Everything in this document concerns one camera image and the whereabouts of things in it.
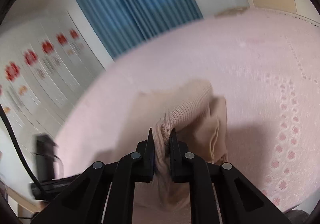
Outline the blue curtain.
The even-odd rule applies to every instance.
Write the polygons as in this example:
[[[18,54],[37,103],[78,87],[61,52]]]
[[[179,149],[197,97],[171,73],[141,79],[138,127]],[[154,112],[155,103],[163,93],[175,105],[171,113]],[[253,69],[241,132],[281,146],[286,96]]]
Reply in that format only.
[[[116,59],[141,43],[203,15],[195,0],[76,0]]]

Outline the beige knit sweater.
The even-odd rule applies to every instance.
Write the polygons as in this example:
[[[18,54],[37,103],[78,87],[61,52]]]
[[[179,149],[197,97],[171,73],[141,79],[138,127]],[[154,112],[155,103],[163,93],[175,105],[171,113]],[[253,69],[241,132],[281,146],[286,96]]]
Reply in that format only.
[[[151,183],[135,186],[134,204],[152,209],[179,210],[190,201],[189,185],[170,178],[169,136],[175,129],[178,140],[206,162],[227,161],[226,99],[215,96],[207,80],[192,80],[165,92],[140,93],[133,103],[113,154],[115,160],[133,151],[152,133],[156,171]]]

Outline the pink patterned bedspread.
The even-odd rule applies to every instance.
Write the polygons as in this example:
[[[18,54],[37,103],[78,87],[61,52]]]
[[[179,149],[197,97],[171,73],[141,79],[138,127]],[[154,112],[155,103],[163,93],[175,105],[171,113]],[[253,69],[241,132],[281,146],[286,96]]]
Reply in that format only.
[[[65,175],[119,161],[113,154],[137,96],[192,80],[226,99],[225,162],[284,215],[319,189],[319,29],[262,9],[189,23],[117,59],[57,134]],[[133,201],[131,223],[192,223],[190,202],[160,210]]]

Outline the white wardrobe with red decals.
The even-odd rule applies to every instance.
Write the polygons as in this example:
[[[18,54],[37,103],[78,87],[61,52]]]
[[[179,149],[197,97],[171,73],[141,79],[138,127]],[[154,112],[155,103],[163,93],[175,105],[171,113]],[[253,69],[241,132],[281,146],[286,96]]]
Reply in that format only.
[[[68,13],[1,25],[1,104],[19,143],[54,137],[103,71]]]

